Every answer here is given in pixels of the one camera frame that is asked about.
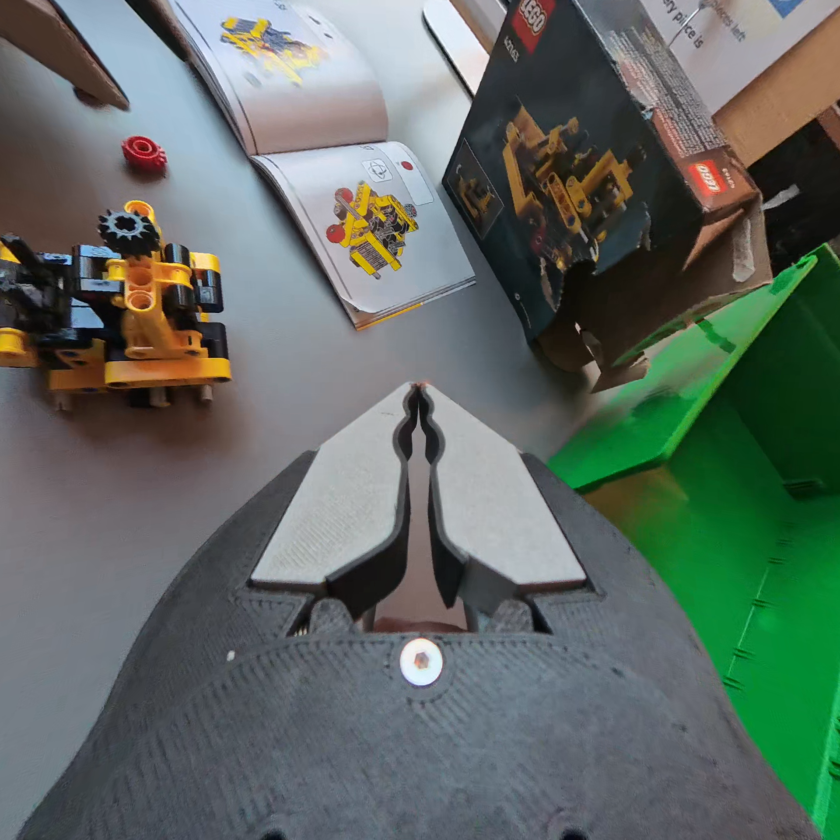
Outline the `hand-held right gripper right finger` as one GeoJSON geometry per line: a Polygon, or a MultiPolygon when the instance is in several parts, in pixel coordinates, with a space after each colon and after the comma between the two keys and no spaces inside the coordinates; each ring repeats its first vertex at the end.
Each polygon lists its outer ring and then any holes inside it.
{"type": "Polygon", "coordinates": [[[587,574],[511,442],[429,384],[417,387],[428,524],[444,604],[491,615],[509,599],[578,590],[587,574]]]}

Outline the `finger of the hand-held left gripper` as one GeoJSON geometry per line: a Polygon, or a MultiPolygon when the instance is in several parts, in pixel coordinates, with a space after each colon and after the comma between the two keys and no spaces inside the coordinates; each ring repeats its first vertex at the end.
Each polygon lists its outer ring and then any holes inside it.
{"type": "Polygon", "coordinates": [[[127,5],[179,60],[190,60],[190,47],[173,2],[127,1],[127,5]]]}
{"type": "Polygon", "coordinates": [[[118,82],[58,3],[2,1],[1,36],[89,97],[130,108],[118,82]]]}

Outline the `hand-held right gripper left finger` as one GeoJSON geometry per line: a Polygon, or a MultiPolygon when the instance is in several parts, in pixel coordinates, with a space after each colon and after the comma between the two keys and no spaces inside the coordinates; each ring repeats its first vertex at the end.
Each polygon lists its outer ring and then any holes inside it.
{"type": "Polygon", "coordinates": [[[329,597],[354,619],[394,591],[407,565],[417,405],[417,385],[404,383],[318,448],[250,575],[254,587],[329,597]]]}

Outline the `black lego gear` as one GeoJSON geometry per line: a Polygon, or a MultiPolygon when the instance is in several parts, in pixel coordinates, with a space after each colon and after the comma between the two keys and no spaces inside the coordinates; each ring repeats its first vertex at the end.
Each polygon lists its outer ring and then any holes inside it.
{"type": "Polygon", "coordinates": [[[152,257],[161,247],[157,228],[139,212],[108,210],[98,216],[98,232],[104,244],[123,258],[152,257]]]}

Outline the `yellow black lego model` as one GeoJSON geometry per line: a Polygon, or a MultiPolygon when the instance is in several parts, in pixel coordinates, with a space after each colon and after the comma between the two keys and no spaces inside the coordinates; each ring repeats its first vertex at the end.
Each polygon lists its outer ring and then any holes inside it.
{"type": "Polygon", "coordinates": [[[227,331],[213,320],[224,310],[218,257],[167,241],[146,202],[118,211],[146,215],[160,250],[123,258],[101,239],[47,253],[2,236],[2,368],[39,371],[61,413],[104,393],[138,408],[168,407],[178,392],[210,406],[232,380],[227,331]]]}

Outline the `red lego gear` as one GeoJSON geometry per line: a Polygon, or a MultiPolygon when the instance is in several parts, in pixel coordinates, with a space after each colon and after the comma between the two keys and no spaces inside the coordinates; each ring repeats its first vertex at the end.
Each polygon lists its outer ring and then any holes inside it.
{"type": "Polygon", "coordinates": [[[167,155],[162,146],[143,135],[132,135],[121,142],[122,156],[135,171],[155,176],[167,173],[167,155]]]}

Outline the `lego instruction booklet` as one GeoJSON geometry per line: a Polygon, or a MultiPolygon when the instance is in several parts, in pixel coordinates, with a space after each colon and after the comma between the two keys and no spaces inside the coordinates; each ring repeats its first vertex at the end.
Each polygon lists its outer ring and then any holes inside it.
{"type": "Polygon", "coordinates": [[[300,2],[171,2],[193,66],[357,329],[475,283],[436,187],[388,140],[380,82],[300,2]]]}

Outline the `dark lego box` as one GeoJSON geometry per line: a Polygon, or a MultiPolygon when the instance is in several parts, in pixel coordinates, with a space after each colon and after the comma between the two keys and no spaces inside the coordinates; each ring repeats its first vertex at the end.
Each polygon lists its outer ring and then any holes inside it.
{"type": "Polygon", "coordinates": [[[773,279],[760,192],[642,2],[511,2],[443,184],[528,343],[596,391],[773,279]]]}

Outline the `green plastic bin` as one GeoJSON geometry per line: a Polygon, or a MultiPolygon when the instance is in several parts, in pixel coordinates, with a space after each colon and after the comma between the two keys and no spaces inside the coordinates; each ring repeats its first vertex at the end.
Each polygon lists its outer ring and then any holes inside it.
{"type": "Polygon", "coordinates": [[[838,252],[664,342],[548,466],[656,568],[764,758],[838,838],[838,252]]]}

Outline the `silver monitor stand base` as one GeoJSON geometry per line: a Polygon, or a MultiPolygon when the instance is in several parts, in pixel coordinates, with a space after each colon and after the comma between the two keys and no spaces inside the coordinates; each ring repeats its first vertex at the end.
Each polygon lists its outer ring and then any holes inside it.
{"type": "Polygon", "coordinates": [[[425,1],[423,21],[471,97],[508,13],[509,1],[425,1]]]}

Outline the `brown cardboard box with label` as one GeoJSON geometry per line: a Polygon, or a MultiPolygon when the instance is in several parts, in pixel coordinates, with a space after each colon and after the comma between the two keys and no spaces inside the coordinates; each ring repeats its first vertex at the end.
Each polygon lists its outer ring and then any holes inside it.
{"type": "Polygon", "coordinates": [[[838,1],[644,1],[745,165],[839,98],[838,1]]]}

